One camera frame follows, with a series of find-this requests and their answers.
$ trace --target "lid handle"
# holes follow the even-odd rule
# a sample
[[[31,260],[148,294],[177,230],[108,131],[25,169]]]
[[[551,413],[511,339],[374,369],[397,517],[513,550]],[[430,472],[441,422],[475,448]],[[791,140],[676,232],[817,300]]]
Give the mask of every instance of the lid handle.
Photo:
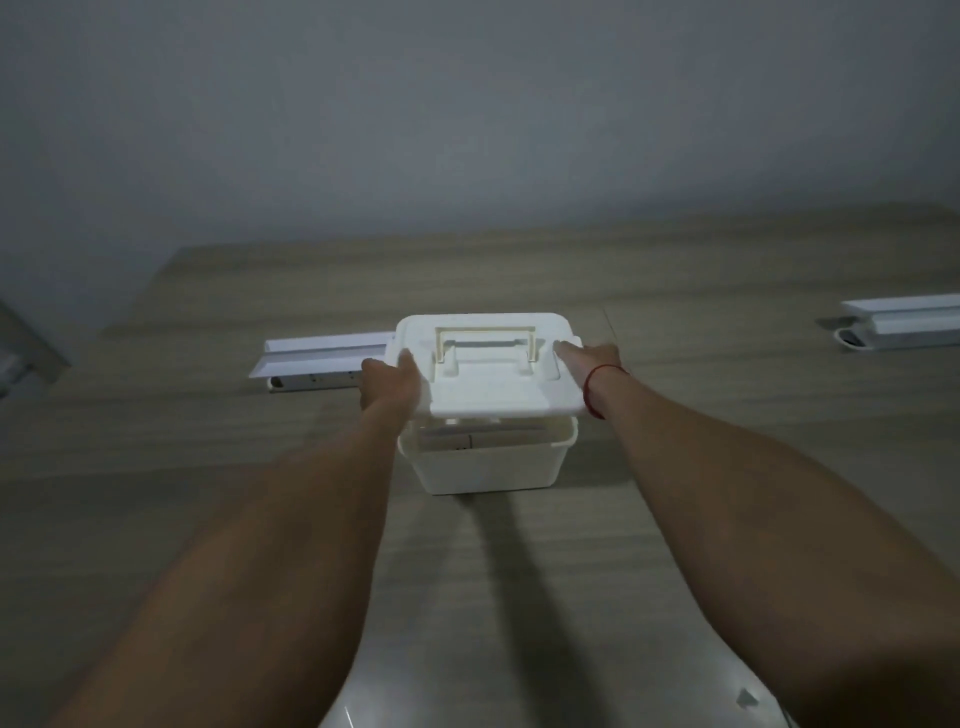
[[[536,327],[441,328],[437,327],[437,363],[454,347],[504,349],[522,347],[527,361],[537,361]]]

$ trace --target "red string bracelet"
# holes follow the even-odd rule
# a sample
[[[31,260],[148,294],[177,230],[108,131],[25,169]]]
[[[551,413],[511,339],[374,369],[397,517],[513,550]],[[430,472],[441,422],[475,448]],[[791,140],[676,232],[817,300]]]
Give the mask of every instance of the red string bracelet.
[[[597,420],[606,420],[607,418],[601,415],[597,410],[593,408],[593,405],[590,404],[590,378],[596,373],[598,369],[603,369],[604,367],[614,367],[619,369],[624,374],[628,374],[627,370],[617,364],[598,364],[590,370],[590,373],[587,375],[587,378],[584,379],[584,404],[587,406],[587,412],[593,415]]]

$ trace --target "wood grain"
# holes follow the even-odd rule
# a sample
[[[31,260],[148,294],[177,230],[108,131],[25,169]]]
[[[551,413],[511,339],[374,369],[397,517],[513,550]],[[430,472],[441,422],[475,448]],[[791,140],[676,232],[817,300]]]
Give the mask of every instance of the wood grain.
[[[935,206],[185,249],[4,453],[0,724],[38,725],[260,464],[354,420],[354,391],[246,379],[265,338],[415,312],[563,313],[664,393],[836,468],[960,568],[960,349],[842,352],[816,323],[847,298],[949,290],[960,218]],[[402,462],[392,487],[324,725],[784,724],[700,616],[604,424],[581,422],[545,491],[429,497]]]

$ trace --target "box lid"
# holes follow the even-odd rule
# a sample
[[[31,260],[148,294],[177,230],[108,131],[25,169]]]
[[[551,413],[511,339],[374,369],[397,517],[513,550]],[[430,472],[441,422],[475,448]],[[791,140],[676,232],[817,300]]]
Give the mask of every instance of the box lid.
[[[423,378],[417,414],[438,418],[576,415],[583,395],[555,341],[581,345],[556,313],[408,316],[385,361],[409,349]]]

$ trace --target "forearm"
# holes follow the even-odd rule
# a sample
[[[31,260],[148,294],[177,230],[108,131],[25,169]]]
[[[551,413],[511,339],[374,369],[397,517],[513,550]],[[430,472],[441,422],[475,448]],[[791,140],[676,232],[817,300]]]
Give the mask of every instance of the forearm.
[[[403,421],[273,465],[162,577],[62,725],[316,726],[349,671]]]
[[[957,580],[835,473],[617,370],[590,390],[705,615],[788,701],[955,629]]]

